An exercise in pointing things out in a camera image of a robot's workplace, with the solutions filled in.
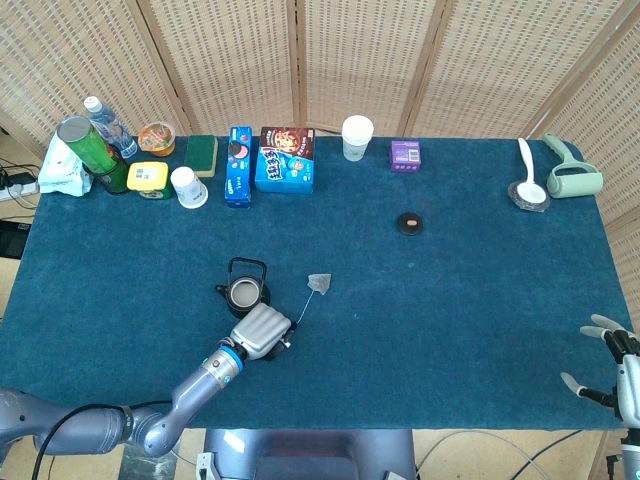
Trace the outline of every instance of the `purple box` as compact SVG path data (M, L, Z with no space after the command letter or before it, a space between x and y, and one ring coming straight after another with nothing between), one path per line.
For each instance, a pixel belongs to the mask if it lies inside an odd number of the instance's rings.
M394 140L391 142L391 171L413 173L420 170L420 144Z

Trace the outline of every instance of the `yellow container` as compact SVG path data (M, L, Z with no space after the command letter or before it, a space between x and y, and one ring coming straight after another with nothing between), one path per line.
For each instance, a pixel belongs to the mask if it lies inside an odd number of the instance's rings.
M129 167L127 188L137 191L144 198L171 197L173 188L169 182L169 165L164 162L137 162Z

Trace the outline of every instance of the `woven screen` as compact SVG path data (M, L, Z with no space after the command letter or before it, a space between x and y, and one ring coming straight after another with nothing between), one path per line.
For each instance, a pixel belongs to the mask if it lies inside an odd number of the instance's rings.
M408 133L518 136L620 3L456 2Z
M285 0L151 0L152 28L170 56L197 132L293 122Z
M611 243L616 270L636 331L640 327L640 230Z
M40 144L96 95L132 132L163 119L183 133L132 12L110 0L9 1L0 10L0 106Z
M548 129L574 142L603 171L604 189L597 198L605 223L640 205L640 24L607 55Z
M349 115L395 135L435 1L305 0L307 120Z

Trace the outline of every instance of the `white paper cup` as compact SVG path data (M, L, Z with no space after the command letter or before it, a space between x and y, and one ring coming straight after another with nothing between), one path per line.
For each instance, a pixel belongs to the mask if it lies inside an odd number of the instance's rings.
M189 167L178 167L171 173L171 184L184 208L198 208L205 204L209 191Z
M373 123L363 115L352 115L342 124L342 153L350 162L360 160L373 136Z

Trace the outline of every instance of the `water bottle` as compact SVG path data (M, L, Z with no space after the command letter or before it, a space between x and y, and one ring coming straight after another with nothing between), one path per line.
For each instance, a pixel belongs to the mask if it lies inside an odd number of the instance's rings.
M107 143L120 151L122 158L129 158L138 151L135 140L109 105L104 105L98 97L87 97L84 106L89 111L89 120L95 129Z

